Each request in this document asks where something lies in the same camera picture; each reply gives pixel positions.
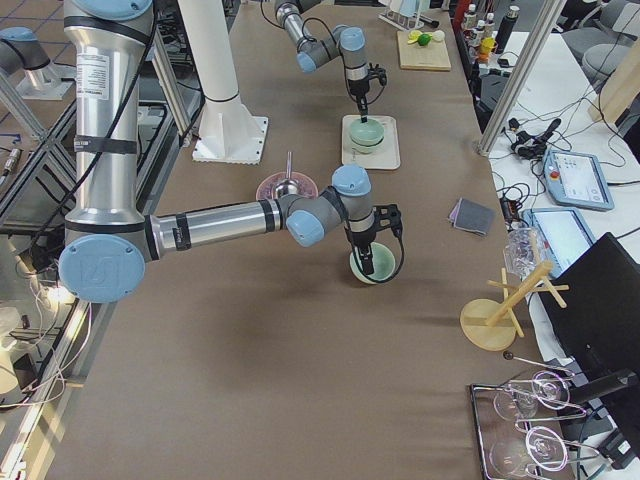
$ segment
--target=light green bowl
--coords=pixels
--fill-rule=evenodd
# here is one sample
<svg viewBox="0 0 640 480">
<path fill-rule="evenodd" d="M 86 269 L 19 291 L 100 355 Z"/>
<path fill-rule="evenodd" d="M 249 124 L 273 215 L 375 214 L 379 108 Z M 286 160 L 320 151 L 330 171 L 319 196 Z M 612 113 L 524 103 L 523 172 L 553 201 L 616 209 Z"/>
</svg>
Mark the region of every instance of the light green bowl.
<svg viewBox="0 0 640 480">
<path fill-rule="evenodd" d="M 393 274 L 396 268 L 396 259 L 393 256 L 393 252 L 385 245 L 376 242 L 371 244 L 371 251 L 373 253 L 373 274 L 369 275 L 369 277 L 378 281 L 386 280 Z M 356 260 L 353 258 L 353 253 L 349 255 L 349 266 L 358 280 L 370 285 L 375 284 L 375 282 L 372 282 L 360 273 L 356 265 Z"/>
<path fill-rule="evenodd" d="M 358 118 L 349 125 L 349 138 L 357 151 L 371 153 L 384 140 L 384 127 L 373 118 L 366 122 Z"/>
</svg>

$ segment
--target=lime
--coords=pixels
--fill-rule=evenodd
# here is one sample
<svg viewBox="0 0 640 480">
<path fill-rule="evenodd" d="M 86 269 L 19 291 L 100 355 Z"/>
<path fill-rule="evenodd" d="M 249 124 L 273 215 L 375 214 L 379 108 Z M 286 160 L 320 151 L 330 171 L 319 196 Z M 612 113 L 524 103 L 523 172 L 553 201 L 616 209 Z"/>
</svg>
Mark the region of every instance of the lime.
<svg viewBox="0 0 640 480">
<path fill-rule="evenodd" d="M 431 35 L 429 35 L 428 33 L 423 33 L 418 37 L 418 45 L 420 45 L 421 47 L 427 46 L 430 41 Z"/>
</svg>

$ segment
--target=glass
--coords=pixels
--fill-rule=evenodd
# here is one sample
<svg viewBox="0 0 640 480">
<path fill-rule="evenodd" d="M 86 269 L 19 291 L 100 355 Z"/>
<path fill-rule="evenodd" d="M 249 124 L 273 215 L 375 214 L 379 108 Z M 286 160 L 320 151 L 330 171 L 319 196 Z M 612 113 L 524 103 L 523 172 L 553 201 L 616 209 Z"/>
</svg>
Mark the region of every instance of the glass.
<svg viewBox="0 0 640 480">
<path fill-rule="evenodd" d="M 489 452 L 493 468 L 505 478 L 536 478 L 536 468 L 548 472 L 562 470 L 568 463 L 565 442 L 547 427 L 533 427 L 522 439 L 495 443 Z"/>
<path fill-rule="evenodd" d="M 564 416 L 547 415 L 536 418 L 539 406 L 551 410 L 571 407 L 576 411 Z M 515 428 L 526 432 L 527 422 L 548 422 L 581 418 L 584 408 L 570 403 L 569 385 L 564 378 L 549 370 L 536 372 L 531 380 L 510 380 L 493 399 L 496 413 L 504 420 L 514 422 Z"/>
<path fill-rule="evenodd" d="M 548 260 L 537 228 L 518 228 L 509 232 L 503 254 L 507 271 L 522 278 L 533 272 L 542 260 Z"/>
</svg>

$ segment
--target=white cable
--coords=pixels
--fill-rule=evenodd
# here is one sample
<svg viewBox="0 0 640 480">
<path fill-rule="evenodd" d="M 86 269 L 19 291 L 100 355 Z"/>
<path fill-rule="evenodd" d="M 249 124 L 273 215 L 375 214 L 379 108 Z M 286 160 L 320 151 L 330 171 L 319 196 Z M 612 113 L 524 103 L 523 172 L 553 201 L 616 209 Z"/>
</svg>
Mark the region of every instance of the white cable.
<svg viewBox="0 0 640 480">
<path fill-rule="evenodd" d="M 20 403 L 10 403 L 10 404 L 6 404 L 6 405 L 0 405 L 0 409 L 2 409 L 2 408 L 14 408 L 14 407 L 32 407 L 32 406 L 36 406 L 36 405 L 44 405 L 45 403 L 48 403 L 48 402 L 51 402 L 52 400 L 60 398 L 62 396 L 62 394 L 65 392 L 66 388 L 67 388 L 67 382 L 64 379 L 64 377 L 56 376 L 56 379 L 59 380 L 62 383 L 62 389 L 55 396 L 50 397 L 50 398 L 45 398 L 44 400 L 40 400 L 40 401 L 37 401 L 37 402 L 20 402 Z"/>
<path fill-rule="evenodd" d="M 28 342 L 31 344 L 31 346 L 33 347 L 37 347 L 40 342 L 45 338 L 46 332 L 43 333 L 43 324 L 44 324 L 44 316 L 42 313 L 42 310 L 40 309 L 39 304 L 42 304 L 42 306 L 44 308 L 46 308 L 47 310 L 49 310 L 50 312 L 53 312 L 53 308 L 47 308 L 46 304 L 44 303 L 44 301 L 40 298 L 40 295 L 42 292 L 44 292 L 44 287 L 40 287 L 40 289 L 36 292 L 33 289 L 33 280 L 38 281 L 38 279 L 36 277 L 32 277 L 29 279 L 29 290 L 31 290 L 31 293 L 33 294 L 35 301 L 36 301 L 36 310 L 38 311 L 38 314 L 40 315 L 40 325 L 38 326 L 38 337 L 37 340 L 34 343 Z M 53 317 L 51 318 L 51 324 L 49 325 L 49 328 L 47 328 L 47 331 L 49 331 L 49 329 L 54 326 L 57 321 L 58 321 L 58 314 L 60 313 L 60 302 L 56 302 L 56 310 L 55 313 L 53 313 Z"/>
<path fill-rule="evenodd" d="M 53 349 L 53 346 L 51 347 L 52 350 L 52 359 L 53 361 L 56 363 L 57 366 L 57 371 L 54 375 L 52 375 L 51 377 L 47 378 L 46 380 L 41 381 L 37 386 L 35 386 L 34 388 L 29 389 L 29 392 L 35 392 L 36 390 L 42 388 L 43 386 L 51 383 L 52 381 L 55 381 L 57 378 L 62 378 L 64 379 L 63 376 L 63 372 L 69 368 L 69 366 L 75 362 L 78 357 L 80 356 L 80 354 L 82 353 L 82 351 L 84 350 L 84 348 L 87 346 L 87 343 L 89 342 L 89 337 L 91 336 L 91 323 L 93 320 L 93 304 L 89 303 L 89 307 L 88 307 L 88 315 L 87 315 L 87 334 L 84 337 L 84 340 L 82 342 L 82 345 L 80 345 L 80 348 L 78 349 L 78 351 L 75 353 L 75 355 L 71 358 L 71 360 L 67 361 L 67 363 L 64 366 L 60 365 L 60 362 L 58 360 L 58 357 L 56 356 L 56 352 L 55 349 Z"/>
</svg>

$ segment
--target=tablet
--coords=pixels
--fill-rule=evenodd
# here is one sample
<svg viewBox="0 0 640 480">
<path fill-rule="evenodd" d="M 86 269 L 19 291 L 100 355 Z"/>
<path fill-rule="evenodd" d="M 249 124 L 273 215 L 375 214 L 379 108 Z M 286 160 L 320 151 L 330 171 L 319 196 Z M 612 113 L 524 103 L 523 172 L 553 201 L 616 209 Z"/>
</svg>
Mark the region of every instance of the tablet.
<svg viewBox="0 0 640 480">
<path fill-rule="evenodd" d="M 537 228 L 553 261 L 550 277 L 557 278 L 595 243 L 591 229 L 577 208 L 523 210 L 522 219 Z"/>
<path fill-rule="evenodd" d="M 595 155 L 547 150 L 544 177 L 549 193 L 559 205 L 601 211 L 614 207 Z"/>
</svg>

